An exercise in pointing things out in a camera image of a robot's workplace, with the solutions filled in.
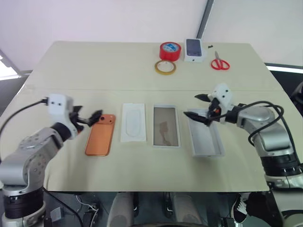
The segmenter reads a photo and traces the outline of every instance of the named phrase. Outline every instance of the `scissor handle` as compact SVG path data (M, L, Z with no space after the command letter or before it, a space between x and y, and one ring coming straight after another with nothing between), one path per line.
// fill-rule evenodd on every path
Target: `scissor handle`
M227 61L220 60L221 63L221 70L228 70L231 66Z
M211 66L214 70L220 70L221 69L220 60L219 59L212 60Z
M212 60L211 66L215 70L228 70L230 68L229 63L221 59Z

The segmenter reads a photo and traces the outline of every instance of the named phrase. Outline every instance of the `table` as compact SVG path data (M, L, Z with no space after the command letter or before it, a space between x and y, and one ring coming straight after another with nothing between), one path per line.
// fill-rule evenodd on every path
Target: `table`
M90 129L69 140L49 163L45 187L51 191L263 191L261 161L248 143L248 134L232 124L218 124L224 157L193 158L186 116L188 108L207 108L194 95L209 93L226 82L235 103L268 100L285 108L298 155L303 160L303 121L286 93L249 44L212 44L203 63L178 60L177 71L163 76L154 71L160 44L56 42L12 100L0 123L17 109L50 93L62 93L83 105L80 115L97 110L116 115L112 147L107 157L84 154ZM227 60L229 71L213 70L215 50ZM146 142L120 142L123 103L145 103ZM176 105L181 148L152 147L152 107ZM1 157L18 143L52 123L44 105L23 111L10 122L1 138Z

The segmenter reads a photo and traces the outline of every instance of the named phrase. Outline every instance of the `red tape roll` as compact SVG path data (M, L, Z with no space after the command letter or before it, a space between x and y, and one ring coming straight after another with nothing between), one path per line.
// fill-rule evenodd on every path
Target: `red tape roll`
M160 46L160 58L162 60L176 61L179 59L181 46L174 42L162 43Z

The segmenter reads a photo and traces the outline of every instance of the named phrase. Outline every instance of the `scissors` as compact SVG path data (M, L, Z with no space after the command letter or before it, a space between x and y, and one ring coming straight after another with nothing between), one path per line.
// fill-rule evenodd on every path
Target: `scissors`
M212 60L211 66L215 70L228 70L230 68L230 65L227 61L222 60L219 58L218 52L214 52L216 59Z

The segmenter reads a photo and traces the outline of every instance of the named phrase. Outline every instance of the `tape roll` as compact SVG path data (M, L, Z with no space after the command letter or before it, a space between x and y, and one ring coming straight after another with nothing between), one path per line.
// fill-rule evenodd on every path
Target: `tape roll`
M175 63L167 60L161 60L155 64L156 72L162 75L173 74L176 71L176 68Z
M179 59L181 46L174 42L166 42L160 45L160 58L162 60L176 61Z

